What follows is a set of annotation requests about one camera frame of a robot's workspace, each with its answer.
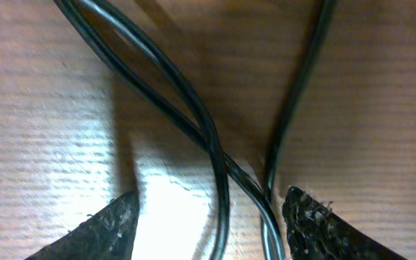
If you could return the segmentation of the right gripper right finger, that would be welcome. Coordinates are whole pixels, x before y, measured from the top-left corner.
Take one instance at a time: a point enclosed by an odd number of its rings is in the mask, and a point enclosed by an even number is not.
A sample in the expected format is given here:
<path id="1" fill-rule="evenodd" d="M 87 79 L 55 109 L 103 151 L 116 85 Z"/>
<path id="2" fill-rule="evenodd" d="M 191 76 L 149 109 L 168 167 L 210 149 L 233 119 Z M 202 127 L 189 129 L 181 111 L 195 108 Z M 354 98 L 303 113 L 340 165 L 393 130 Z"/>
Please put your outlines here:
<path id="1" fill-rule="evenodd" d="M 294 260 L 405 260 L 296 186 L 288 189 L 282 215 Z"/>

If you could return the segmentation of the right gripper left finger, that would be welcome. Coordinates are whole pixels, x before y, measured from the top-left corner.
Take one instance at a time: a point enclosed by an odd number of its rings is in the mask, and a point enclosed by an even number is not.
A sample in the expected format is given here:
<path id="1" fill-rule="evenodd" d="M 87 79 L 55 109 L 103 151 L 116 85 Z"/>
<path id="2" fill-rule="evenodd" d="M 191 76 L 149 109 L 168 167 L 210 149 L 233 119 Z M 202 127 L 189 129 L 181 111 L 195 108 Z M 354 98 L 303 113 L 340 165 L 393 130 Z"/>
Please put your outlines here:
<path id="1" fill-rule="evenodd" d="M 28 260 L 130 260 L 139 218 L 139 196 L 128 191 Z"/>

